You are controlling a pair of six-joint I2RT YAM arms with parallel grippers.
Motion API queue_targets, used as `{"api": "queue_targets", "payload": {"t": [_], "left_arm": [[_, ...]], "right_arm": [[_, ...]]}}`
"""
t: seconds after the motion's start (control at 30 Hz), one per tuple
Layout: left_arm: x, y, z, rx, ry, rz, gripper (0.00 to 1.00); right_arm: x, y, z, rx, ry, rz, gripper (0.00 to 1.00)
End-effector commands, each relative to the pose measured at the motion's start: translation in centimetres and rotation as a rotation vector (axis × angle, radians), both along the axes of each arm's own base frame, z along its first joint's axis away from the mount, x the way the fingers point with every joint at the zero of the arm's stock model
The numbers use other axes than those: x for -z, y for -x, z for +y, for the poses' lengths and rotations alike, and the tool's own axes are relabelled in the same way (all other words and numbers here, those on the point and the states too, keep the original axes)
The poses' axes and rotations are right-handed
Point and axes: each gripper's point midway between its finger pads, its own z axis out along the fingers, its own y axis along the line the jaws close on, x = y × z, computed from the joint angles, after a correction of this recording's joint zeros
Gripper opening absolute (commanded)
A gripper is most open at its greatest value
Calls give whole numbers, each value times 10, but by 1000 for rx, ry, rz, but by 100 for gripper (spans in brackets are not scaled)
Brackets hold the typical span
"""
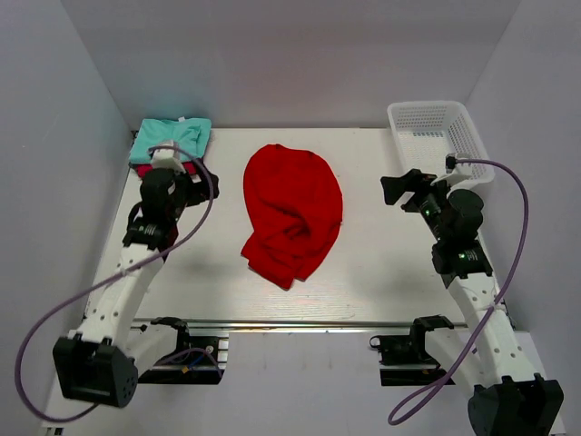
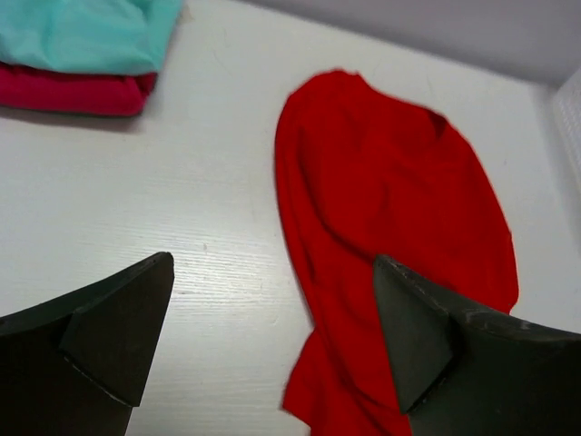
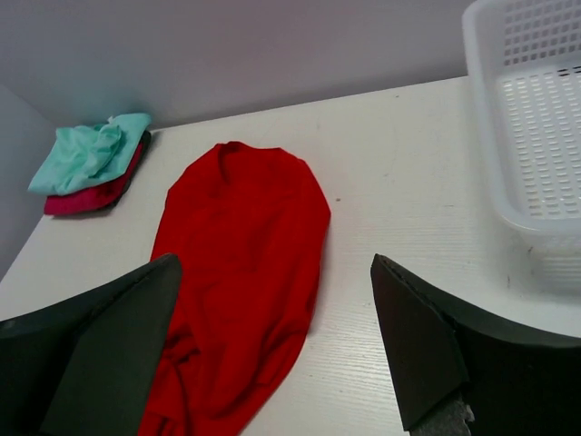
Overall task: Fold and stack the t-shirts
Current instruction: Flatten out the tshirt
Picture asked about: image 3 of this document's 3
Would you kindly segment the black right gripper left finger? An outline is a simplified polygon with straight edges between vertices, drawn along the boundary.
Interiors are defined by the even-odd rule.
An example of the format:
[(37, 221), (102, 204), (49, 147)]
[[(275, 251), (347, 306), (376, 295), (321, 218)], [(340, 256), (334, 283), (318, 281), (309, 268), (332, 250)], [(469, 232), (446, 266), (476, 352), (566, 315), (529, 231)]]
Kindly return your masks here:
[(174, 254), (1, 323), (4, 435), (134, 435), (182, 278)]

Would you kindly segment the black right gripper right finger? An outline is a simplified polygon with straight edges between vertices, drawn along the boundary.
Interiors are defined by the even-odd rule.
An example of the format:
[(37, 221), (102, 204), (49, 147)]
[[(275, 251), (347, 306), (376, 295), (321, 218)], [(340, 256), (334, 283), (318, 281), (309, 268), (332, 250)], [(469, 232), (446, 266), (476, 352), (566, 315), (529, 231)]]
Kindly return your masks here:
[(580, 341), (510, 321), (383, 255), (370, 276), (412, 435), (577, 435)]

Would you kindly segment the red t-shirt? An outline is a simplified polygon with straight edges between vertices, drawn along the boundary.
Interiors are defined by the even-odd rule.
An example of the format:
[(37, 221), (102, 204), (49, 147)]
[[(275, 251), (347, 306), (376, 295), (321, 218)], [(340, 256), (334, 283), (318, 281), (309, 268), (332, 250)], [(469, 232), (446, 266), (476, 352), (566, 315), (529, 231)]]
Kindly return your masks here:
[(139, 432), (237, 435), (310, 329), (330, 208), (280, 148), (216, 144), (169, 189), (153, 257), (177, 255), (178, 300)]

